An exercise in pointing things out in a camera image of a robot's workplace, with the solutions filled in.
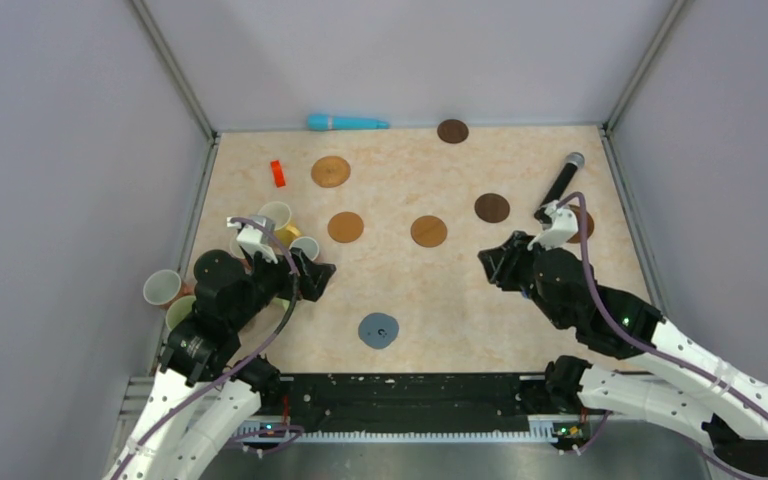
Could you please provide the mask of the dark wooden coaster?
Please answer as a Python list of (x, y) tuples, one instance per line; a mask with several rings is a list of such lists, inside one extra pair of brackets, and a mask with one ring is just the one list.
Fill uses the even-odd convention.
[(484, 222), (496, 224), (506, 220), (510, 215), (509, 201), (497, 193), (485, 193), (474, 202), (476, 216)]
[(458, 119), (446, 119), (437, 126), (439, 139), (448, 144), (459, 144), (469, 137), (469, 127)]

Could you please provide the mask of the light wooden coaster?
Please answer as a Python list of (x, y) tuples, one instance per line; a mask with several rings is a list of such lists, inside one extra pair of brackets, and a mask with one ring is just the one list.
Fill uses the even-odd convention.
[(435, 248), (447, 239), (448, 228), (439, 217), (425, 215), (412, 223), (410, 235), (417, 245), (424, 248)]
[(328, 222), (327, 232), (338, 243), (351, 243), (360, 238), (364, 232), (362, 217), (350, 211), (335, 214)]

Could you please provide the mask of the woven rattan coaster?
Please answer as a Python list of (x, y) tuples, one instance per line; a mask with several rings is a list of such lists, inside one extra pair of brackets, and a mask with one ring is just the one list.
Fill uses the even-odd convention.
[(329, 155), (319, 158), (311, 168), (311, 178), (322, 188), (335, 188), (351, 175), (351, 166), (343, 157)]

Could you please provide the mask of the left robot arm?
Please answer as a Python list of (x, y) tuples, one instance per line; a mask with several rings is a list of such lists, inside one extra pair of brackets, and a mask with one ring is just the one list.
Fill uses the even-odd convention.
[(108, 479), (197, 479), (236, 428), (279, 404), (265, 350), (299, 302), (316, 302), (337, 268), (294, 248), (276, 261), (209, 250), (195, 301), (169, 333), (152, 390)]

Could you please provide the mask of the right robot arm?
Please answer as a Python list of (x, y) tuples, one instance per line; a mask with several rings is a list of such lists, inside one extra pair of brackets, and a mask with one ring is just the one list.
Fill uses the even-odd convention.
[(478, 254), (490, 284), (533, 302), (559, 330), (656, 383), (562, 355), (545, 370), (560, 412), (603, 410), (645, 420), (694, 441), (730, 468), (768, 478), (768, 384), (683, 334), (634, 294), (598, 284), (588, 260), (547, 249), (524, 232)]

